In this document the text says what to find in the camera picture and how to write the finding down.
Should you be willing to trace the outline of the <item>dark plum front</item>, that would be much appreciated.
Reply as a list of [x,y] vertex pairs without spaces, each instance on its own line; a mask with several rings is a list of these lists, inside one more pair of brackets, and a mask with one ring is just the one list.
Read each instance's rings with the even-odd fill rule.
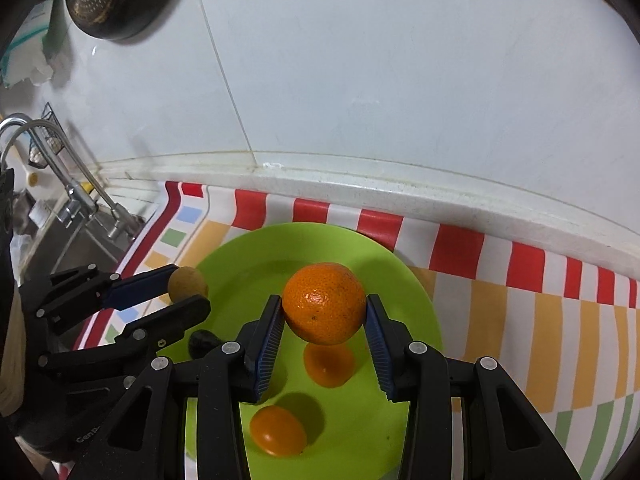
[[210,330],[194,330],[188,341],[189,356],[192,360],[199,360],[219,348],[223,343]]

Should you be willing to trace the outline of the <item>large chrome faucet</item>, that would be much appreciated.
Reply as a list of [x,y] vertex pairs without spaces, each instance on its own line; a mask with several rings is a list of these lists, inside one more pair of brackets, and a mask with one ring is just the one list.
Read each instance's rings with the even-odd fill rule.
[[57,140],[60,148],[72,151],[67,146],[65,134],[58,124],[47,119],[32,119],[25,114],[15,113],[1,121],[1,134],[5,134],[7,131],[10,132],[10,136],[2,148],[1,172],[6,172],[9,169],[6,160],[12,146],[20,136],[27,134],[43,159],[44,166],[49,168],[61,182],[67,195],[67,203],[58,213],[58,221],[61,223],[71,222],[78,214],[91,219],[96,214],[98,211],[96,202],[80,182],[72,176],[50,143],[50,139]]

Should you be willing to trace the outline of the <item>colourful striped table mat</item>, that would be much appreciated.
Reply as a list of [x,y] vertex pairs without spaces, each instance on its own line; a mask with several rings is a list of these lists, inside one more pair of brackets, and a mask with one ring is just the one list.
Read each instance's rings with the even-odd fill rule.
[[197,266],[222,244],[288,222],[342,226],[404,262],[430,297],[448,356],[492,356],[535,405],[582,478],[620,469],[639,428],[639,284],[523,243],[397,214],[166,182],[131,275]]

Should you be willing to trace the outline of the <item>large orange back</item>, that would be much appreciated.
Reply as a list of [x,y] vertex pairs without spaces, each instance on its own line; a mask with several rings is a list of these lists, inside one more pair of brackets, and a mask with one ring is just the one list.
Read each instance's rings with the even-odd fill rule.
[[355,273],[339,263],[296,271],[282,292],[286,322],[300,339],[320,346],[344,344],[366,316],[367,295]]

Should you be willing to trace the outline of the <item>stainless steel sink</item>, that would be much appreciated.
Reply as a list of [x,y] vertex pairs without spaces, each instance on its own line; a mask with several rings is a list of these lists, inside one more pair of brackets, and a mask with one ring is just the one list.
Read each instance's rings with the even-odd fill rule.
[[45,275],[95,263],[100,271],[115,271],[134,240],[119,232],[115,238],[107,233],[115,225],[112,215],[103,207],[90,219],[78,214],[64,226],[52,216],[40,230],[21,264],[20,284]]

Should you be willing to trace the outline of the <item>green plate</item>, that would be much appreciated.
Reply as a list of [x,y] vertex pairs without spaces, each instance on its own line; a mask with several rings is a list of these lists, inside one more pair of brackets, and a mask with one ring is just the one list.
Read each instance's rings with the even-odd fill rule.
[[[202,323],[230,340],[262,313],[269,296],[280,294],[299,269],[315,263],[346,266],[368,294],[377,294],[391,318],[412,336],[442,345],[435,312],[414,273],[374,240],[339,226],[287,223],[242,233],[231,229],[224,244],[210,238],[182,266],[200,270],[212,312]],[[254,479],[393,479],[398,475],[408,406],[392,403],[378,386],[362,330],[337,347],[308,344],[292,330],[282,335],[262,406],[280,406],[303,425],[303,452],[274,457],[256,443],[272,430],[250,431],[259,408],[241,408],[246,455]]]

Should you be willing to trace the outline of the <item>teal tissue box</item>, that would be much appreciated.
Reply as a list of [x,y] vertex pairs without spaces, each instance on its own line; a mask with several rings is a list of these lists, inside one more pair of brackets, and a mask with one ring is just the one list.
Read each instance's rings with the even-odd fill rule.
[[67,22],[62,0],[38,3],[1,60],[1,82],[12,88],[24,80],[41,86],[54,75],[53,59],[62,48]]

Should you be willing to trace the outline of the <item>tan longan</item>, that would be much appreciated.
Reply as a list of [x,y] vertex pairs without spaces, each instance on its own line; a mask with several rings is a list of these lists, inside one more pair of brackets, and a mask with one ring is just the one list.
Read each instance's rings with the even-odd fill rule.
[[195,295],[207,297],[208,285],[198,269],[192,266],[180,266],[171,273],[167,293],[172,302],[186,300]]

